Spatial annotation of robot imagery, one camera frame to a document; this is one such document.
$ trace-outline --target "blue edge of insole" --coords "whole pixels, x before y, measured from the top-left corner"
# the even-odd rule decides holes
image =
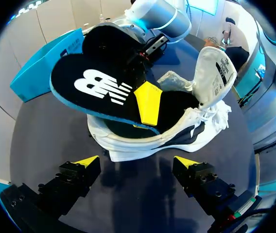
[[[106,115],[106,114],[101,114],[101,113],[98,113],[98,112],[94,112],[94,111],[91,111],[89,109],[86,109],[86,108],[82,108],[70,101],[68,101],[67,99],[63,98],[53,87],[52,85],[52,81],[50,79],[50,87],[51,87],[51,91],[52,93],[54,94],[54,96],[59,100],[61,101],[63,104],[65,104],[66,106],[70,107],[70,108],[73,108],[75,110],[78,110],[78,111],[81,111],[83,113],[86,113],[86,114],[90,114],[90,115],[93,115],[93,116],[96,116],[96,117],[99,117],[99,118],[104,118],[104,119],[108,119],[108,120],[114,120],[114,121],[118,121],[118,122],[123,122],[123,123],[127,123],[127,124],[131,124],[131,125],[137,125],[137,126],[140,126],[140,127],[143,127],[143,128],[147,128],[149,130],[152,130],[156,135],[159,135],[159,131],[153,127],[150,127],[150,126],[147,126],[147,125],[144,125],[144,124],[141,124],[141,123],[137,123],[137,122],[134,122],[134,121],[131,121],[131,120],[126,120],[126,119],[123,119],[123,118],[119,118],[119,117],[115,117],[115,116],[109,116],[109,115]]]

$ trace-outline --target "person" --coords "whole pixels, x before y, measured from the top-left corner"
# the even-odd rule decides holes
[[[242,65],[248,60],[249,48],[244,33],[235,25],[235,21],[229,17],[224,23],[225,53],[232,61],[235,69],[239,72]]]

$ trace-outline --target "black insole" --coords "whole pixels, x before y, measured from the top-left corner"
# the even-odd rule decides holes
[[[122,82],[133,87],[123,105],[111,102],[109,94],[103,99],[86,94],[75,88],[77,79],[83,79],[85,70],[94,69],[117,79],[117,85]],[[87,57],[85,54],[69,54],[62,57],[55,65],[51,74],[54,91],[70,103],[86,109],[87,113],[99,113],[102,118],[125,122],[125,120],[141,125],[138,104],[134,91],[137,89],[135,80],[128,77],[126,72],[115,66],[113,62],[103,62]],[[198,100],[190,93],[182,91],[168,91],[161,95],[158,123],[155,128],[159,133],[170,129],[184,110],[198,107]]]

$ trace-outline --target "shoe label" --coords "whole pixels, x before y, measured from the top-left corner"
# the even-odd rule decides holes
[[[118,86],[115,78],[95,69],[85,70],[83,76],[84,78],[74,82],[76,89],[101,99],[109,94],[111,102],[120,105],[124,104],[127,96],[133,89],[125,83]]]

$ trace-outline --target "round table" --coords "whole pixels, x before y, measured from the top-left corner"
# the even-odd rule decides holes
[[[168,45],[153,67],[160,78],[168,70],[192,79],[199,49],[185,40]],[[37,192],[39,183],[54,178],[66,161],[99,155],[102,172],[86,198],[79,198],[60,221],[88,233],[205,233],[213,223],[194,198],[188,198],[172,174],[175,155],[215,166],[218,176],[236,185],[236,195],[254,192],[256,165],[251,136],[233,94],[229,128],[194,153],[162,150],[150,157],[113,163],[89,137],[87,117],[52,93],[24,103],[11,144],[11,180]]]

